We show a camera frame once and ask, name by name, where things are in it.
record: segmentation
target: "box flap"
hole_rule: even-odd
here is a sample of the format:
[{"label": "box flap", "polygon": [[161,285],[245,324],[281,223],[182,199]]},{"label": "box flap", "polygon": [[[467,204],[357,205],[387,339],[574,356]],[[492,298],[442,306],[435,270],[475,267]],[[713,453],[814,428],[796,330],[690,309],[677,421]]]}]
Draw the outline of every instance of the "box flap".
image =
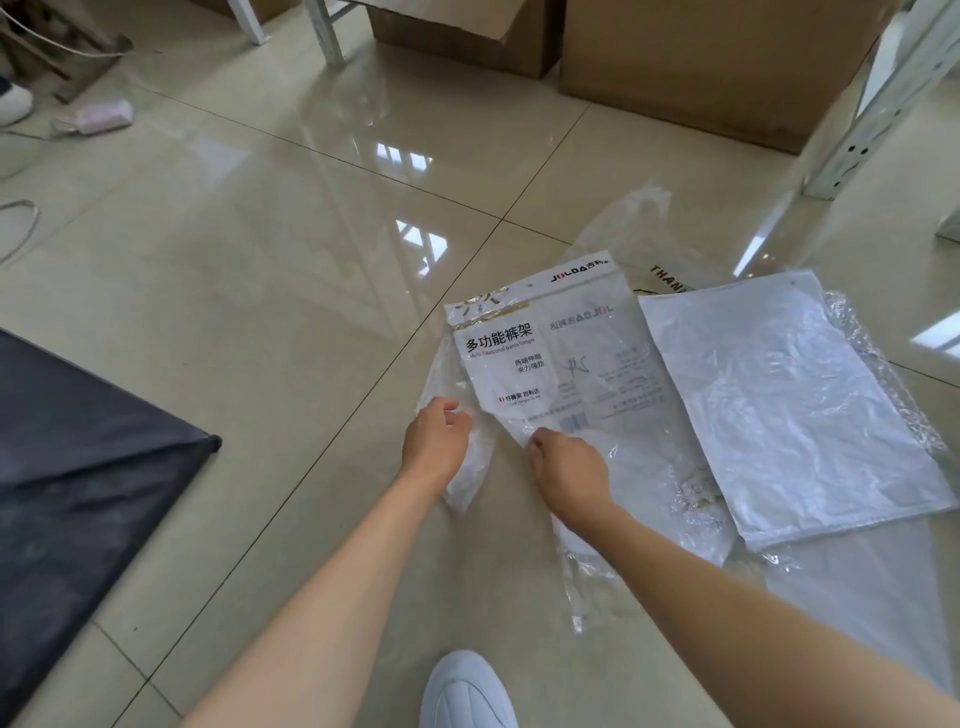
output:
[{"label": "box flap", "polygon": [[526,0],[358,0],[359,5],[398,12],[431,23],[503,40]]}]

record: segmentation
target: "white shoe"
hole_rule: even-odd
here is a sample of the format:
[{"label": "white shoe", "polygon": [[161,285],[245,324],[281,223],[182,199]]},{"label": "white shoe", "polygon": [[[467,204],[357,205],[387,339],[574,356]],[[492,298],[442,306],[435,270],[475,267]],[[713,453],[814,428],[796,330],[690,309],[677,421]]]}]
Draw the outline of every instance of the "white shoe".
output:
[{"label": "white shoe", "polygon": [[420,705],[420,728],[517,728],[507,689],[476,652],[451,652],[437,663]]},{"label": "white shoe", "polygon": [[33,110],[34,94],[17,84],[11,85],[10,90],[0,96],[0,127],[25,119]]}]

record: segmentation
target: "hand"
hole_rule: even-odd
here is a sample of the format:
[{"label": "hand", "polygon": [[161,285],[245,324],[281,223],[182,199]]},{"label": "hand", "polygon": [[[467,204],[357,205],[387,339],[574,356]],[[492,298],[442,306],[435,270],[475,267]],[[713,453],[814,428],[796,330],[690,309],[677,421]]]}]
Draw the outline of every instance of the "hand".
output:
[{"label": "hand", "polygon": [[407,425],[400,476],[426,484],[438,496],[460,470],[473,418],[454,412],[459,401],[435,397]]},{"label": "hand", "polygon": [[595,514],[613,505],[603,456],[579,437],[546,427],[534,432],[527,454],[547,507],[583,537]]}]

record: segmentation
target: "tile grout line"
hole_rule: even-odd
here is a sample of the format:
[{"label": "tile grout line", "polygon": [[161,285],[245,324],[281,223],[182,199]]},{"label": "tile grout line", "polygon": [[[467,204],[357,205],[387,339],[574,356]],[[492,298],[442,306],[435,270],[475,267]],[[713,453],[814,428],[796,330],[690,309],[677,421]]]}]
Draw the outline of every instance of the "tile grout line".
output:
[{"label": "tile grout line", "polygon": [[[217,585],[217,588],[213,590],[213,593],[212,593],[212,594],[207,598],[207,600],[204,602],[204,606],[202,606],[202,607],[200,608],[200,610],[197,612],[197,614],[194,615],[194,617],[190,620],[190,623],[187,624],[186,627],[183,629],[183,631],[180,633],[180,636],[177,637],[177,640],[173,643],[173,645],[170,647],[170,649],[167,650],[167,652],[163,655],[163,657],[160,659],[160,662],[157,664],[157,666],[153,669],[153,671],[152,671],[152,672],[150,673],[150,675],[147,677],[147,682],[148,682],[148,683],[150,683],[151,685],[154,685],[153,682],[152,682],[152,680],[153,680],[154,675],[156,675],[156,672],[163,666],[163,663],[166,662],[167,658],[170,657],[170,655],[173,653],[173,651],[174,651],[175,649],[177,649],[177,645],[180,644],[180,641],[183,639],[183,637],[186,635],[186,633],[190,631],[190,628],[193,626],[194,622],[196,622],[197,619],[200,618],[200,615],[204,612],[204,609],[206,609],[207,605],[213,600],[213,597],[216,596],[217,593],[220,592],[221,588],[223,588],[224,584],[227,583],[228,579],[230,579],[230,576],[233,574],[233,572],[236,571],[237,567],[239,567],[240,564],[243,563],[243,560],[244,560],[245,558],[247,558],[247,554],[250,553],[251,549],[252,549],[254,546],[256,546],[256,543],[260,540],[260,537],[263,535],[264,531],[266,531],[267,528],[270,527],[270,524],[271,524],[272,522],[274,522],[274,519],[276,518],[277,514],[279,514],[279,512],[280,512],[281,510],[283,510],[283,506],[285,506],[285,505],[287,504],[287,501],[290,500],[291,497],[293,497],[294,493],[300,488],[300,485],[303,484],[303,481],[306,480],[307,476],[310,475],[310,472],[317,466],[317,463],[320,462],[320,459],[321,459],[322,457],[324,457],[324,455],[326,454],[326,451],[330,449],[330,446],[333,445],[334,441],[335,441],[338,437],[340,437],[340,433],[344,431],[344,428],[345,428],[345,427],[349,424],[349,422],[353,419],[353,416],[357,413],[357,411],[360,409],[360,407],[363,406],[363,403],[364,403],[365,401],[367,401],[367,398],[370,396],[370,394],[372,393],[372,391],[376,388],[376,385],[379,384],[379,383],[380,383],[380,380],[383,379],[383,377],[387,375],[387,373],[390,371],[390,368],[394,366],[394,364],[396,363],[396,361],[400,358],[400,355],[401,355],[401,354],[406,350],[406,348],[410,345],[410,342],[413,341],[414,337],[417,335],[417,333],[420,331],[420,329],[423,328],[423,326],[426,324],[427,321],[429,321],[430,316],[433,314],[433,312],[434,312],[435,310],[437,310],[437,307],[438,307],[438,306],[441,306],[441,305],[444,304],[444,296],[446,296],[446,294],[449,293],[450,289],[456,284],[457,280],[460,279],[460,276],[464,273],[464,271],[466,271],[466,269],[467,269],[467,267],[470,265],[470,263],[473,262],[473,259],[476,258],[477,255],[479,255],[480,251],[483,250],[483,247],[487,244],[487,241],[490,240],[490,238],[493,236],[493,234],[494,234],[494,233],[497,231],[497,229],[500,227],[500,224],[501,224],[501,223],[504,223],[504,222],[506,222],[506,221],[505,221],[505,220],[502,220],[502,219],[501,219],[501,220],[498,220],[497,223],[496,223],[496,225],[493,226],[492,230],[491,230],[490,233],[487,235],[487,237],[484,238],[483,242],[480,243],[479,246],[477,246],[476,251],[473,253],[473,255],[470,256],[470,259],[464,264],[464,267],[460,269],[460,273],[458,273],[458,274],[454,277],[454,279],[450,282],[450,284],[446,287],[446,290],[441,294],[441,296],[438,298],[437,302],[434,303],[434,305],[430,308],[430,310],[427,312],[426,316],[423,317],[423,320],[420,322],[420,324],[417,326],[417,328],[414,330],[414,332],[410,335],[410,338],[408,338],[408,339],[403,343],[403,346],[400,347],[399,351],[396,353],[396,355],[394,356],[394,358],[391,359],[390,363],[384,368],[383,372],[382,372],[382,373],[380,374],[380,376],[376,379],[376,382],[373,383],[373,385],[371,386],[371,388],[367,391],[367,393],[363,396],[363,398],[357,403],[357,406],[353,409],[352,412],[350,412],[349,416],[344,420],[344,423],[343,423],[342,425],[340,425],[340,427],[339,427],[339,428],[337,429],[337,431],[334,433],[333,437],[330,438],[330,442],[328,442],[328,443],[326,444],[326,446],[324,447],[324,449],[321,451],[321,453],[320,453],[319,455],[317,455],[317,458],[313,461],[313,463],[310,465],[310,467],[306,469],[306,471],[304,472],[303,476],[300,478],[300,480],[297,481],[297,485],[295,485],[295,486],[293,487],[293,490],[291,490],[290,493],[287,495],[287,497],[283,499],[283,502],[280,503],[279,507],[275,510],[275,512],[273,513],[273,515],[267,520],[267,522],[264,524],[263,528],[261,528],[260,531],[256,534],[256,537],[253,539],[253,541],[250,543],[250,545],[247,546],[246,549],[244,549],[243,554],[241,554],[241,556],[240,556],[240,558],[237,560],[237,562],[230,568],[230,570],[227,572],[227,575],[223,578],[223,580],[220,582],[220,584]],[[106,631],[104,631],[102,627],[101,627],[100,629],[101,629],[101,631],[104,632],[104,634],[106,634]],[[113,639],[111,639],[110,641],[117,647],[117,649],[120,649],[119,645],[117,645],[117,644],[113,641]],[[130,660],[130,661],[132,662],[131,658],[130,658],[130,657],[127,657],[127,654],[126,654],[125,652],[123,652],[122,649],[120,649],[120,652],[124,655],[124,657],[127,658],[127,660]],[[140,672],[141,675],[144,674],[139,668],[137,669],[137,671]],[[156,690],[157,692],[160,693],[160,695],[163,695],[163,691],[162,691],[159,687],[157,687],[156,685],[154,685],[154,688],[155,688],[155,690]],[[172,708],[174,708],[175,712],[176,712],[177,715],[179,716],[179,715],[180,715],[180,711],[173,705],[173,703],[171,703],[170,706],[171,706]]]},{"label": "tile grout line", "polygon": [[126,660],[128,663],[130,663],[133,666],[133,669],[136,670],[136,674],[138,674],[140,677],[143,678],[143,683],[140,685],[139,689],[133,694],[133,697],[127,702],[127,705],[123,707],[123,710],[120,711],[120,715],[117,716],[114,719],[114,721],[110,724],[110,728],[113,728],[113,726],[115,726],[117,723],[120,722],[120,718],[122,718],[124,713],[130,709],[130,706],[133,704],[134,700],[136,700],[136,698],[143,692],[143,689],[147,687],[147,683],[150,682],[150,679],[145,674],[143,674],[143,670],[137,667],[136,663],[130,659],[130,655],[128,655],[126,652],[120,649],[120,645],[113,640],[113,637],[107,634],[106,629],[101,627],[100,624],[94,620],[91,620],[90,624],[93,627],[95,627],[96,630],[100,632],[100,634],[102,634],[104,637],[107,638],[107,642],[109,642],[114,647],[116,647],[117,652],[119,652],[123,656],[123,659]]},{"label": "tile grout line", "polygon": [[250,130],[253,131],[253,132],[260,132],[260,133],[265,134],[265,135],[267,135],[267,136],[269,136],[269,137],[271,137],[271,138],[273,138],[273,139],[277,139],[278,141],[283,141],[283,142],[286,142],[287,144],[293,144],[295,147],[300,147],[301,149],[305,149],[307,152],[312,152],[312,153],[315,154],[315,155],[320,155],[321,157],[325,157],[325,158],[327,158],[327,159],[333,159],[334,161],[338,161],[338,162],[340,162],[340,163],[342,163],[342,164],[347,164],[347,165],[353,167],[354,169],[359,169],[359,170],[362,170],[362,171],[364,171],[364,172],[369,172],[370,174],[376,175],[377,177],[382,178],[382,179],[384,179],[384,180],[389,180],[390,182],[396,182],[397,184],[402,184],[402,185],[404,185],[404,186],[406,186],[406,187],[410,187],[411,189],[416,189],[418,192],[422,192],[422,193],[424,193],[424,194],[426,194],[426,195],[431,195],[431,196],[433,196],[433,197],[437,197],[437,198],[439,198],[439,199],[441,199],[441,200],[444,200],[444,201],[446,201],[446,202],[453,203],[454,205],[459,205],[460,207],[466,207],[467,209],[471,209],[471,210],[473,210],[474,212],[479,212],[479,213],[481,213],[481,214],[483,214],[483,215],[487,215],[488,217],[492,217],[494,220],[503,220],[503,219],[504,219],[503,217],[500,217],[499,215],[497,215],[497,214],[495,214],[495,213],[493,213],[493,212],[487,212],[486,210],[482,210],[482,209],[480,209],[479,207],[474,207],[474,206],[471,206],[471,205],[467,205],[466,203],[460,203],[460,202],[457,202],[456,200],[451,200],[451,199],[448,198],[448,197],[444,197],[444,196],[443,196],[442,194],[440,194],[439,192],[431,192],[430,190],[423,189],[422,187],[417,187],[415,184],[410,184],[409,182],[404,182],[403,180],[398,180],[396,177],[390,177],[389,175],[385,175],[385,174],[383,174],[383,173],[381,173],[381,172],[377,172],[377,171],[375,171],[375,170],[368,169],[367,167],[363,166],[362,164],[357,164],[356,162],[353,162],[353,161],[347,161],[346,159],[340,159],[339,157],[334,157],[333,155],[328,154],[327,152],[321,152],[319,149],[314,149],[313,147],[308,147],[306,144],[300,144],[298,141],[291,141],[290,139],[284,138],[283,136],[277,136],[276,134],[274,134],[274,133],[272,133],[272,132],[264,132],[262,129],[257,129],[256,127],[252,127],[250,124],[244,124],[242,121],[237,121],[236,119],[231,119],[229,116],[224,116],[223,114],[217,113],[216,111],[210,111],[210,110],[204,109],[204,108],[202,108],[202,107],[194,106],[193,104],[190,104],[190,103],[188,103],[188,102],[186,102],[186,101],[181,101],[180,99],[175,98],[175,97],[173,97],[173,96],[167,96],[165,93],[161,93],[160,91],[154,90],[154,89],[152,89],[152,88],[148,88],[148,87],[146,87],[146,86],[143,86],[143,85],[140,85],[140,84],[136,84],[136,83],[134,83],[134,82],[131,82],[131,83],[132,83],[133,85],[135,85],[137,88],[140,88],[141,90],[149,91],[150,93],[154,94],[155,96],[159,96],[161,99],[167,99],[168,101],[173,101],[173,102],[175,102],[175,103],[177,103],[177,104],[183,104],[184,106],[190,107],[191,109],[196,109],[197,111],[202,111],[203,113],[208,113],[208,114],[210,114],[211,116],[215,116],[215,117],[217,117],[218,119],[223,119],[224,121],[228,121],[228,122],[230,122],[231,124],[236,124],[237,126],[241,126],[241,127],[243,127],[244,129],[250,129]]},{"label": "tile grout line", "polygon": [[[164,695],[164,694],[160,691],[160,688],[158,688],[156,685],[154,685],[152,682],[150,682],[150,678],[147,677],[147,675],[144,674],[143,670],[140,669],[140,668],[136,665],[136,663],[131,659],[130,655],[128,655],[126,652],[124,652],[124,651],[123,651],[123,648],[113,640],[113,637],[111,637],[111,636],[108,634],[107,630],[104,629],[104,628],[100,625],[100,622],[94,621],[94,620],[92,619],[92,620],[90,621],[90,624],[92,624],[94,627],[96,627],[96,628],[100,631],[100,633],[101,633],[104,637],[107,638],[107,640],[109,641],[109,643],[112,644],[114,647],[117,648],[117,651],[118,651],[121,655],[124,656],[124,659],[127,660],[127,662],[129,662],[131,665],[133,665],[133,669],[135,669],[135,670],[137,671],[137,673],[139,673],[140,677],[143,678],[143,685],[140,686],[140,690],[138,690],[138,691],[136,692],[136,694],[133,696],[133,698],[131,699],[131,701],[130,701],[129,703],[127,703],[127,706],[123,709],[123,712],[122,712],[119,716],[117,716],[117,720],[119,720],[121,717],[123,717],[123,713],[125,713],[125,712],[127,711],[127,709],[131,706],[131,704],[134,702],[134,700],[136,700],[137,696],[140,695],[140,694],[143,692],[143,689],[146,688],[148,685],[149,685],[151,688],[153,688],[153,689],[156,691],[156,693],[157,693],[161,698],[163,698],[163,702],[166,703],[166,704],[169,706],[170,710],[172,710],[172,711],[174,712],[174,714],[176,714],[177,717],[183,718],[183,716],[180,714],[180,711],[177,710],[177,707],[167,699],[167,696]],[[112,725],[116,725],[117,720],[114,720]]]},{"label": "tile grout line", "polygon": [[534,180],[535,180],[537,177],[540,176],[540,172],[543,171],[543,167],[545,167],[546,164],[547,164],[547,162],[550,161],[550,159],[552,159],[555,154],[557,154],[557,150],[560,149],[561,146],[563,146],[564,142],[566,141],[566,138],[567,138],[568,136],[570,136],[570,132],[572,132],[574,129],[576,129],[577,124],[579,124],[579,123],[580,123],[580,120],[581,120],[582,118],[584,118],[584,114],[587,113],[587,111],[589,110],[589,108],[590,108],[591,106],[593,106],[593,104],[592,104],[591,102],[587,101],[587,105],[584,107],[584,110],[580,112],[580,115],[577,117],[577,120],[570,125],[570,128],[569,128],[569,129],[566,130],[566,134],[564,134],[564,138],[562,138],[559,142],[557,142],[557,146],[555,146],[555,147],[553,148],[553,151],[551,151],[550,154],[547,155],[547,158],[543,161],[543,164],[540,165],[540,169],[538,169],[538,170],[537,170],[537,173],[536,173],[533,177],[530,178],[530,181],[529,181],[529,182],[526,184],[526,186],[520,191],[520,194],[518,194],[518,195],[516,196],[516,199],[514,200],[514,203],[513,203],[512,205],[510,205],[510,209],[508,209],[508,210],[503,214],[503,217],[500,218],[501,220],[507,220],[507,215],[509,215],[510,212],[511,212],[511,210],[513,210],[514,207],[516,207],[516,203],[518,203],[518,202],[520,201],[520,198],[523,197],[523,193],[526,192],[526,191],[530,188],[530,185],[534,183]]},{"label": "tile grout line", "polygon": [[947,381],[946,379],[940,379],[938,376],[929,375],[925,372],[921,372],[920,370],[914,369],[913,367],[908,367],[905,364],[898,364],[893,359],[887,359],[887,362],[889,362],[890,364],[893,364],[896,367],[900,367],[901,369],[905,369],[907,372],[913,372],[915,375],[925,376],[927,379],[933,379],[934,381],[939,381],[941,384],[945,384],[947,387],[960,389],[960,384],[954,384],[953,382]]}]

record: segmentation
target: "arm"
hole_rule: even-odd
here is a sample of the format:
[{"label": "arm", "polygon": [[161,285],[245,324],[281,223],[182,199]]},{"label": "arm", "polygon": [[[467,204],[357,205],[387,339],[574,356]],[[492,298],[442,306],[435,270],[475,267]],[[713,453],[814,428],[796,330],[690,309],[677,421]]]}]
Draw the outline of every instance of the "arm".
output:
[{"label": "arm", "polygon": [[393,484],[280,610],[184,728],[346,728],[427,511],[467,452],[471,418],[433,399],[407,427]]},{"label": "arm", "polygon": [[960,704],[906,668],[636,522],[579,438],[528,447],[547,506],[607,560],[737,728],[960,725]]}]

